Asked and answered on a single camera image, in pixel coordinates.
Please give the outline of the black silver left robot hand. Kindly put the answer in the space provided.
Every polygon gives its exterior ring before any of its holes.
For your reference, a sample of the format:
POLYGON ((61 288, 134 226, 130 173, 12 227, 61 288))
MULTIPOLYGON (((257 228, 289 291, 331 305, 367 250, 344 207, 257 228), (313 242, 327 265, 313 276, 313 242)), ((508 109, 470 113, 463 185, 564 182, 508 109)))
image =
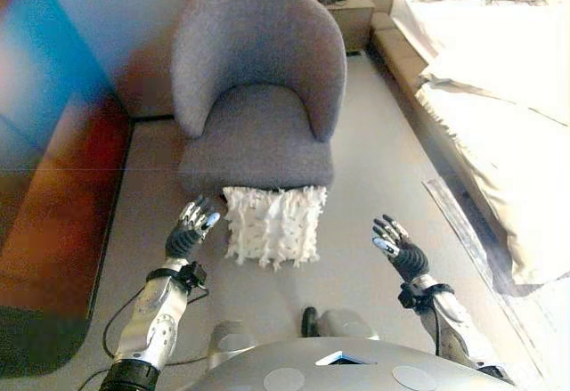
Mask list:
POLYGON ((207 197, 199 195, 191 200, 183 208, 175 227, 167 237, 166 256, 189 260, 220 217, 220 213, 213 209, 207 197))

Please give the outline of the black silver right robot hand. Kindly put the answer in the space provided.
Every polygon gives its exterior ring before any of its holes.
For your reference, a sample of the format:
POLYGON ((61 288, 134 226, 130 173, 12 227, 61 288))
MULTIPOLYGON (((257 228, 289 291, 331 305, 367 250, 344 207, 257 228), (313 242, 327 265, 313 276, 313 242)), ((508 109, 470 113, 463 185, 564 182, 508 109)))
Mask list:
POLYGON ((410 234, 394 218, 384 214, 374 218, 372 244, 379 248, 404 282, 412 282, 429 273, 429 262, 410 234))

